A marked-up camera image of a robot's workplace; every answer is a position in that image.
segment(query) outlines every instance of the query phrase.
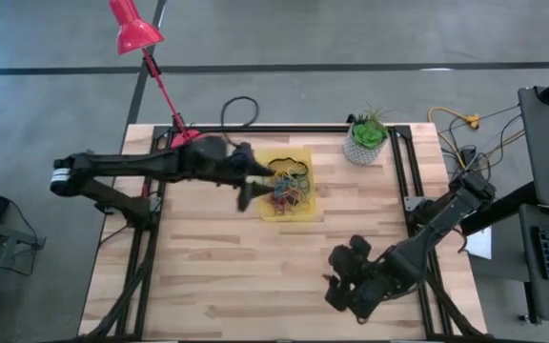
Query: white paper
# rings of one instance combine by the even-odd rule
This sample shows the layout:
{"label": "white paper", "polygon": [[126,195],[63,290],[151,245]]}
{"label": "white paper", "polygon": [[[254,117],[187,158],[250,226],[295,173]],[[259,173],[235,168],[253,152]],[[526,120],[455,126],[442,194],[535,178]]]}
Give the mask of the white paper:
{"label": "white paper", "polygon": [[473,256],[492,259],[493,245],[491,228],[492,227],[488,227],[480,232],[476,232],[468,236],[465,250]]}

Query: lamp shade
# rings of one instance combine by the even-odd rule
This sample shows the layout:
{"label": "lamp shade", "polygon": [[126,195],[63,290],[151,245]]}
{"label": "lamp shade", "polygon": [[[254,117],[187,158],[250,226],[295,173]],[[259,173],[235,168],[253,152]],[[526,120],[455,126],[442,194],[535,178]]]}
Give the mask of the lamp shade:
{"label": "lamp shade", "polygon": [[110,7],[120,25],[118,54],[146,48],[164,40],[157,28],[141,19],[132,0],[110,0]]}

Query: yellow container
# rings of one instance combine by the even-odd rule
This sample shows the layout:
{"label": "yellow container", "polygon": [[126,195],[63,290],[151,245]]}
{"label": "yellow container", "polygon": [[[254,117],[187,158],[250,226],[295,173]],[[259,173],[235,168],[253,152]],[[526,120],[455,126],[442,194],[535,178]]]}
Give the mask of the yellow container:
{"label": "yellow container", "polygon": [[266,148],[255,160],[277,174],[262,180],[275,187],[258,199],[259,215],[266,221],[311,221],[315,218],[315,180],[311,151],[304,148]]}

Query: yellow tray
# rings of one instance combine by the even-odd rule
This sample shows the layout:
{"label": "yellow tray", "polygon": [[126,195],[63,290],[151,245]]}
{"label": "yellow tray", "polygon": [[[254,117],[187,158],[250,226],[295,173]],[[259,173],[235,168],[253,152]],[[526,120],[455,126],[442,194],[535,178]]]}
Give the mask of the yellow tray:
{"label": "yellow tray", "polygon": [[[308,178],[308,187],[303,190],[306,200],[300,204],[292,206],[289,202],[275,204],[273,194],[266,194],[258,199],[259,215],[266,221],[311,221],[315,218],[315,180],[313,179],[313,162],[311,160],[311,151],[304,148],[266,148],[255,150],[255,160],[264,166],[277,172],[297,172],[302,173],[304,163],[308,167],[306,178]],[[298,178],[298,184],[303,184],[302,178]],[[275,179],[268,177],[262,180],[267,185],[274,185]]]}

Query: red desk lamp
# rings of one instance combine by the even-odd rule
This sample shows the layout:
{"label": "red desk lamp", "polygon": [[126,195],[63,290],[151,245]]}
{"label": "red desk lamp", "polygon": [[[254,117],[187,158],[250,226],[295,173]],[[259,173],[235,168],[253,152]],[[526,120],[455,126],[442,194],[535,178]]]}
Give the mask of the red desk lamp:
{"label": "red desk lamp", "polygon": [[175,109],[173,101],[169,97],[167,88],[164,86],[160,78],[160,71],[156,67],[153,56],[148,53],[146,47],[155,45],[164,41],[164,37],[157,28],[145,22],[139,16],[139,11],[132,0],[110,0],[110,7],[113,15],[120,25],[118,32],[118,54],[124,54],[129,51],[141,49],[145,62],[150,71],[150,75],[156,79],[158,87],[162,91],[167,104],[173,113],[173,123],[180,131],[180,134],[173,138],[171,147],[178,147],[185,144],[194,137],[197,137],[200,132],[196,130],[187,130],[181,115]]}

